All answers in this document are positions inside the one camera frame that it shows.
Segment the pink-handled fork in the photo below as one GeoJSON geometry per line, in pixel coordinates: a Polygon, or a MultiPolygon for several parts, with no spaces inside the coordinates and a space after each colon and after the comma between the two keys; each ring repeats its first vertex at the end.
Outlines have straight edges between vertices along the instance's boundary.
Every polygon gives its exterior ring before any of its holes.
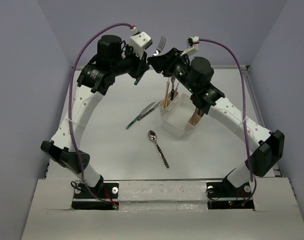
{"type": "Polygon", "coordinates": [[[177,82],[177,85],[175,87],[175,91],[174,91],[174,98],[178,95],[178,86],[179,86],[179,81],[177,82]]]}

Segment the black-handled fork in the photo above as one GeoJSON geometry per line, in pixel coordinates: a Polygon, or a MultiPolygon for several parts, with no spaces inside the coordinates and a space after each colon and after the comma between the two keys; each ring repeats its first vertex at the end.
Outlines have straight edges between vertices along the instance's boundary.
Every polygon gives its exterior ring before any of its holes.
{"type": "Polygon", "coordinates": [[[172,101],[175,94],[175,79],[172,78],[171,80],[171,92],[170,92],[170,100],[172,101]]]}

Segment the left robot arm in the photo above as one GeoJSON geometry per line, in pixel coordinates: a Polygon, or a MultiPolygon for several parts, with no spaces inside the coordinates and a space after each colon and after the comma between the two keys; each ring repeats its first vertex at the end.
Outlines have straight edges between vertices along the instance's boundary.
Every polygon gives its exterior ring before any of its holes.
{"type": "Polygon", "coordinates": [[[103,176],[90,165],[89,154],[80,151],[84,130],[96,106],[119,75],[129,74],[139,79],[149,69],[148,49],[152,38],[145,32],[130,37],[129,42],[116,35],[104,35],[97,42],[97,54],[82,69],[75,93],[59,129],[41,150],[53,161],[68,169],[86,184],[85,191],[96,198],[103,190],[103,176]]]}

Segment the black-handled knife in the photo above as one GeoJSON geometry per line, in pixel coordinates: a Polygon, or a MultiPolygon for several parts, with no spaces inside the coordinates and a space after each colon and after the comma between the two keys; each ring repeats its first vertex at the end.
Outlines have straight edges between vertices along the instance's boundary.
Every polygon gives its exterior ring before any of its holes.
{"type": "Polygon", "coordinates": [[[149,110],[147,110],[139,119],[138,121],[141,121],[143,118],[145,118],[147,115],[149,115],[152,111],[154,111],[157,107],[159,107],[159,104],[161,101],[154,104],[149,110]]]}

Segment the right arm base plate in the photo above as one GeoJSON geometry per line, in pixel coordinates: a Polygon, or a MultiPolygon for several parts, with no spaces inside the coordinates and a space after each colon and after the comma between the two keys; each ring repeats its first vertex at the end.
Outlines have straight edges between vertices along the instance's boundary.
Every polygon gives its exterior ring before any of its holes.
{"type": "Polygon", "coordinates": [[[205,194],[209,210],[255,209],[249,182],[239,188],[232,185],[229,189],[223,188],[222,181],[206,182],[205,194]]]}

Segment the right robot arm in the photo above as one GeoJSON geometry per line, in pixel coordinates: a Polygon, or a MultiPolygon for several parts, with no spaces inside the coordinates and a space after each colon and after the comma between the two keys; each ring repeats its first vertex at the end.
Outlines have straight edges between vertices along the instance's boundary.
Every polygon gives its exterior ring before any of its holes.
{"type": "Polygon", "coordinates": [[[283,156],[285,135],[271,131],[245,116],[232,105],[222,91],[210,83],[214,69],[210,62],[197,56],[192,60],[176,48],[164,55],[147,59],[155,72],[175,77],[190,93],[193,105],[216,119],[249,147],[251,156],[223,180],[222,191],[235,195],[251,177],[264,177],[283,156]]]}

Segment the teal-handled fork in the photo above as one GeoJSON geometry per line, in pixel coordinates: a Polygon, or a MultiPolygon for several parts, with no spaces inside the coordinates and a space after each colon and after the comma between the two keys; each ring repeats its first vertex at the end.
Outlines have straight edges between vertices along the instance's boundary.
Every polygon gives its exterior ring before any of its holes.
{"type": "MultiPolygon", "coordinates": [[[[163,51],[165,44],[166,44],[166,38],[162,35],[160,38],[160,42],[153,53],[153,56],[157,56],[158,54],[160,54],[163,51]]],[[[144,74],[145,73],[143,73],[138,79],[135,80],[134,82],[135,86],[139,84],[144,74]]]]}

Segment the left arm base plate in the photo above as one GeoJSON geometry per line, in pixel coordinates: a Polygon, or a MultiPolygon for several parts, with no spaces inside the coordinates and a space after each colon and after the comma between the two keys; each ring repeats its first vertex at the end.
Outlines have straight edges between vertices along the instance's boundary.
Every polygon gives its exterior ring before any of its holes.
{"type": "Polygon", "coordinates": [[[73,188],[72,209],[99,211],[119,210],[118,181],[105,181],[103,190],[97,196],[91,194],[80,181],[72,181],[70,185],[73,188]]]}

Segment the teal-handled knife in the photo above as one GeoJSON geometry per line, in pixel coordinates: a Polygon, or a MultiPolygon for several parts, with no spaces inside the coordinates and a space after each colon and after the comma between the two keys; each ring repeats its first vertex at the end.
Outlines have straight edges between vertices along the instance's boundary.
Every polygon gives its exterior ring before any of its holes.
{"type": "Polygon", "coordinates": [[[140,112],[140,114],[131,122],[131,123],[129,123],[127,126],[126,126],[126,130],[128,130],[136,121],[138,121],[139,120],[139,118],[144,114],[144,113],[146,113],[151,107],[152,107],[152,105],[154,104],[155,102],[152,102],[152,103],[150,103],[149,105],[147,105],[141,112],[140,112]]]}

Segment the white chopstick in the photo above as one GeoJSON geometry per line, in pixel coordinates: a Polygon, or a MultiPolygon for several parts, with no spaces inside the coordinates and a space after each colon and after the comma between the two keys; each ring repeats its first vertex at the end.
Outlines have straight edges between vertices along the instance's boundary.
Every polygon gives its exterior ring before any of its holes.
{"type": "Polygon", "coordinates": [[[167,106],[168,106],[168,104],[169,104],[169,101],[170,101],[170,92],[171,92],[171,89],[170,89],[169,84],[167,84],[166,90],[167,90],[167,92],[166,92],[167,95],[166,95],[166,98],[165,98],[165,100],[164,100],[164,108],[167,108],[167,106]]]}

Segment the black-handled spoon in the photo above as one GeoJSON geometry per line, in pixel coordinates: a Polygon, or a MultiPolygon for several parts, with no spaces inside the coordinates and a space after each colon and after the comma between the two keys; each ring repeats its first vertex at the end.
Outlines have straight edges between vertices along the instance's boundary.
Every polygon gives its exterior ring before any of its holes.
{"type": "Polygon", "coordinates": [[[161,148],[159,147],[159,145],[157,143],[157,135],[156,135],[156,133],[153,130],[149,130],[148,131],[148,138],[155,145],[155,147],[156,147],[159,155],[161,156],[161,159],[162,159],[165,167],[168,169],[169,168],[169,164],[168,164],[168,162],[167,162],[167,160],[166,160],[166,158],[165,158],[165,156],[164,156],[161,148]]]}

